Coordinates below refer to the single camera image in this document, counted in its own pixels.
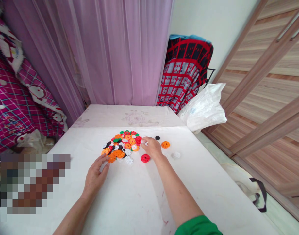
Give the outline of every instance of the pink curtain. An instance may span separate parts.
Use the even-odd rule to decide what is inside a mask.
[[[92,104],[156,104],[172,3],[56,1]]]
[[[72,121],[92,104],[152,105],[173,0],[6,0],[6,20]]]
[[[48,1],[5,0],[4,17],[9,28],[22,41],[24,55],[32,63],[67,116],[71,126],[84,111],[82,95],[75,82],[63,30],[51,18]]]

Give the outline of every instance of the table surface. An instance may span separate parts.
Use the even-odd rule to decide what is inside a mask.
[[[168,107],[90,105],[50,154],[71,154],[70,170],[42,200],[36,215],[6,215],[0,208],[0,234],[51,234],[81,195],[88,168],[102,145],[124,130],[160,136],[172,167],[205,215],[225,234],[277,234],[219,163]],[[181,158],[171,158],[180,152]],[[174,234],[175,223],[152,160],[144,150],[110,166],[107,180],[88,213],[83,234]]]

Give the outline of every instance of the white wall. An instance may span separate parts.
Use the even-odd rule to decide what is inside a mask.
[[[170,34],[196,34],[212,42],[209,68],[220,69],[258,0],[175,0]]]

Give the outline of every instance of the green sleeve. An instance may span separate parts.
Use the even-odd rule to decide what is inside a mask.
[[[180,225],[175,235],[222,235],[206,216],[198,216]]]

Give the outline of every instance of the blue cloth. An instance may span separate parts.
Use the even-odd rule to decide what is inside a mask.
[[[192,35],[190,35],[190,36],[180,35],[180,34],[170,34],[170,36],[169,36],[169,39],[170,39],[170,40],[173,40],[173,39],[176,39],[176,38],[196,39],[196,40],[201,40],[201,41],[205,41],[205,42],[211,43],[211,41],[208,41],[208,40],[206,40],[205,38],[199,37],[199,36],[194,35],[194,34],[192,34]]]

